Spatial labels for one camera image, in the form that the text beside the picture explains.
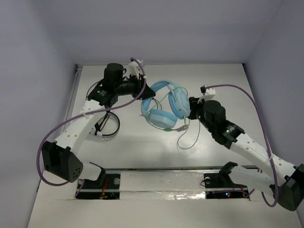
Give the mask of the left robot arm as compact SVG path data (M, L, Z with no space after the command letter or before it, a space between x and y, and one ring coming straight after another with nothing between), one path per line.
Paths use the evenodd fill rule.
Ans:
M44 169L63 179L65 184L78 179L87 179L95 187L105 184L102 168L91 163L83 163L77 153L92 129L99 131L97 123L112 110L124 108L137 100L152 98L155 93L147 85L142 61L131 58L128 77L126 69L118 63L110 63L104 70L104 77L98 81L86 96L80 113L60 123L43 138L39 145L36 166L43 182L51 186L42 174Z

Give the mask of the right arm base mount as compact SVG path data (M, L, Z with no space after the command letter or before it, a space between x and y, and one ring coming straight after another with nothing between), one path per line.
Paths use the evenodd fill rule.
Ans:
M219 172L203 175L200 186L206 189L206 199L250 199L247 186L233 183L229 177L236 166L235 162L228 162Z

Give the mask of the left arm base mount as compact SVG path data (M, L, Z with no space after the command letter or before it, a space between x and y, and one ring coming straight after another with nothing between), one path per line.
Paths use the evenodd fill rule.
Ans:
M121 174L107 172L101 168L97 180L84 179L76 188L76 199L80 200L119 200Z

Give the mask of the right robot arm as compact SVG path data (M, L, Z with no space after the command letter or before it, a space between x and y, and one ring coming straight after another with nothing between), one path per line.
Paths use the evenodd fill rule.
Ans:
M245 131L226 119L226 110L215 100L189 98L191 120L199 120L218 144L241 155L261 172L226 163L219 171L223 186L244 184L268 196L289 211L295 211L304 199L304 166L287 162L252 139Z

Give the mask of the light blue headphones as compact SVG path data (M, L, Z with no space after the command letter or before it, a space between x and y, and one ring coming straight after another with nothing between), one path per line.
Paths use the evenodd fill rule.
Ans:
M184 121L190 115L188 91L183 86L171 80L161 80L153 85L154 93L161 93L163 97L142 100L141 115L152 126L159 129L174 129L176 123Z

